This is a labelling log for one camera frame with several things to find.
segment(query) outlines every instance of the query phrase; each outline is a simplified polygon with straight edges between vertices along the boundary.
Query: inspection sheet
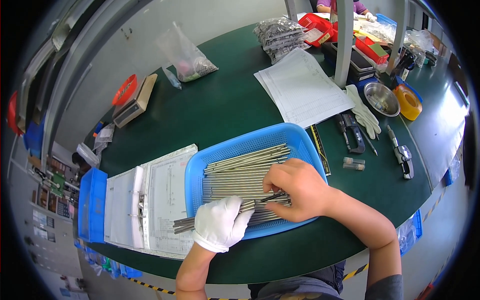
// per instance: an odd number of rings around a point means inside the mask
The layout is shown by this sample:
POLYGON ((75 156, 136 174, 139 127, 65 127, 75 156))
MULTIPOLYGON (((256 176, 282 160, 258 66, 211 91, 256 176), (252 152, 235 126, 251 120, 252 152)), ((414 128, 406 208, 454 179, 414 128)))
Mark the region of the inspection sheet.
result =
POLYGON ((355 107, 325 74, 315 57, 296 48, 255 77, 273 99, 285 122, 303 128, 355 107))
POLYGON ((163 257, 183 259, 193 245, 191 232, 174 234, 172 226, 173 220, 187 217, 185 169, 197 151, 192 144, 147 163, 144 243, 163 257))

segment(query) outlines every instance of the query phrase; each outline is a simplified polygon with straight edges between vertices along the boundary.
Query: yellow black hazard tape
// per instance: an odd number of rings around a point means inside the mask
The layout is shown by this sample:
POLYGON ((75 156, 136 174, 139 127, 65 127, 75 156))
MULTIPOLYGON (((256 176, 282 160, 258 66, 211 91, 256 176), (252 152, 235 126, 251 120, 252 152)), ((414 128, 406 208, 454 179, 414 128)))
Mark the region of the yellow black hazard tape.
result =
POLYGON ((353 272, 350 272, 348 273, 347 275, 343 275, 343 280, 347 280, 349 278, 352 278, 353 276, 355 276, 356 274, 360 273, 360 272, 363 272, 365 271, 366 269, 368 269, 368 264, 364 265, 364 266, 361 266, 360 268, 358 268, 357 270, 353 271, 353 272))
POLYGON ((432 206, 432 208, 427 212, 427 214, 423 217, 423 220, 422 220, 422 223, 425 222, 426 219, 428 219, 428 217, 432 214, 432 212, 435 210, 435 208, 437 207, 437 205, 439 204, 439 202, 443 199, 444 195, 445 195, 445 191, 448 189, 448 186, 446 186, 444 188, 444 190, 442 191, 442 194, 438 197, 437 201, 435 201, 435 204, 432 206))
MULTIPOLYGON (((133 281, 133 282, 136 282, 138 283, 139 285, 141 286, 144 286, 144 287, 147 287, 147 288, 151 288, 151 289, 154 289, 154 290, 157 290, 159 292, 162 292, 162 293, 166 293, 166 294, 170 294, 170 295, 173 295, 173 296, 176 296, 177 294, 174 292, 174 291, 171 291, 171 290, 166 290, 166 289, 163 289, 163 288, 158 288, 158 287, 155 287, 155 286, 152 286, 152 285, 149 285, 147 283, 144 283, 142 281, 139 281, 137 279, 133 279, 133 278, 129 278, 130 281, 133 281)), ((237 298, 207 298, 208 300, 249 300, 247 298, 245 299, 237 299, 237 298)))

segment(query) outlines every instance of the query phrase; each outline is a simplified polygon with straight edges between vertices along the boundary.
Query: blue perforated tray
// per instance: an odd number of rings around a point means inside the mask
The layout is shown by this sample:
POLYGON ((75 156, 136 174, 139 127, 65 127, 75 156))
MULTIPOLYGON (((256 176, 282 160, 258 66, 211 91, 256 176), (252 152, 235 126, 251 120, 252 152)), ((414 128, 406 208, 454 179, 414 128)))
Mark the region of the blue perforated tray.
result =
MULTIPOLYGON (((281 123, 216 144, 192 156, 185 170, 185 203, 187 206, 187 216, 195 216, 198 207, 202 205, 202 181, 205 177, 204 169, 208 164, 283 143, 287 143, 287 147, 291 150, 288 156, 289 158, 300 158, 313 165, 325 182, 327 182, 318 152, 305 130, 292 123, 281 123)), ((243 240, 264 237, 290 230, 310 223, 315 219, 316 218, 312 218, 300 223, 277 220, 252 226, 245 231, 243 240)))

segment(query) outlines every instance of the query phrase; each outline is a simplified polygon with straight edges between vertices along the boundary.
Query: white glove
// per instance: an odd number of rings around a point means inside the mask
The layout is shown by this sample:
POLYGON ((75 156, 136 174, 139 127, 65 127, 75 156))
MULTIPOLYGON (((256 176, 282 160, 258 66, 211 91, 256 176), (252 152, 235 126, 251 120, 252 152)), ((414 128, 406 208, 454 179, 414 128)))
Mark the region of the white glove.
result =
POLYGON ((195 215, 192 239, 212 252, 227 252, 245 235, 254 210, 239 214, 243 200, 238 196, 223 198, 200 206, 195 215))
POLYGON ((345 93, 353 100, 355 107, 351 111, 355 114, 355 119, 357 123, 365 127, 367 130, 368 136, 374 140, 375 133, 380 134, 382 130, 378 126, 378 120, 368 109, 368 107, 363 103, 360 98, 357 87, 354 84, 347 85, 345 93))
POLYGON ((367 18, 370 22, 377 21, 377 17, 375 17, 371 12, 366 13, 365 18, 367 18))

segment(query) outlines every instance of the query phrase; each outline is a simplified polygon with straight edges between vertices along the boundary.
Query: forearm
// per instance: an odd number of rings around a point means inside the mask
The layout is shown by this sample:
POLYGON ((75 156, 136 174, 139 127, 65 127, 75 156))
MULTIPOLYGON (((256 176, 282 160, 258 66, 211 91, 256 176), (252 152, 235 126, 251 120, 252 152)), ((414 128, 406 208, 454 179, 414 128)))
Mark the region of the forearm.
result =
POLYGON ((318 12, 327 12, 327 13, 330 13, 330 7, 328 7, 328 6, 323 6, 323 5, 319 5, 319 6, 317 6, 317 11, 318 11, 318 12))
POLYGON ((368 205, 335 191, 326 215, 350 229, 370 249, 367 287, 395 274, 402 274, 398 237, 392 222, 368 205))
POLYGON ((342 191, 334 193, 325 215, 350 229, 365 246, 379 249, 396 239, 395 228, 384 215, 342 191))
POLYGON ((205 282, 210 261, 216 253, 194 243, 180 266, 176 278, 178 299, 206 299, 205 282))

